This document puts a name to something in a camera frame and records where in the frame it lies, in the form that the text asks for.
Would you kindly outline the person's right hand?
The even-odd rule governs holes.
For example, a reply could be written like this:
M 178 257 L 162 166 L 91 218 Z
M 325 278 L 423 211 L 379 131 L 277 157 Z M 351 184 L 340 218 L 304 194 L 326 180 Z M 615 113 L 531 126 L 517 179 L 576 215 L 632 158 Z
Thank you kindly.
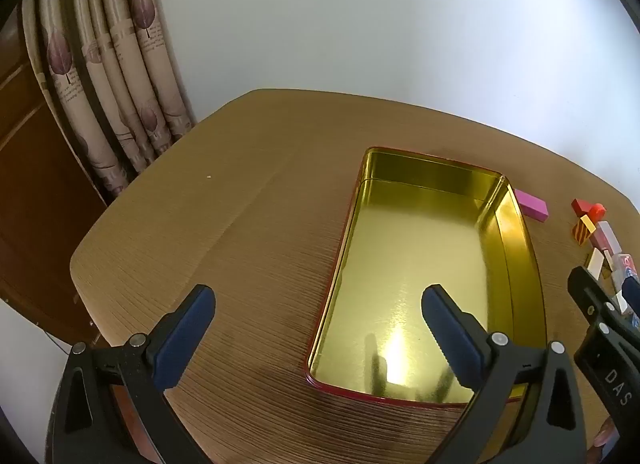
M 600 427 L 597 435 L 593 439 L 593 447 L 603 448 L 612 438 L 617 435 L 617 429 L 613 418 L 607 418 Z

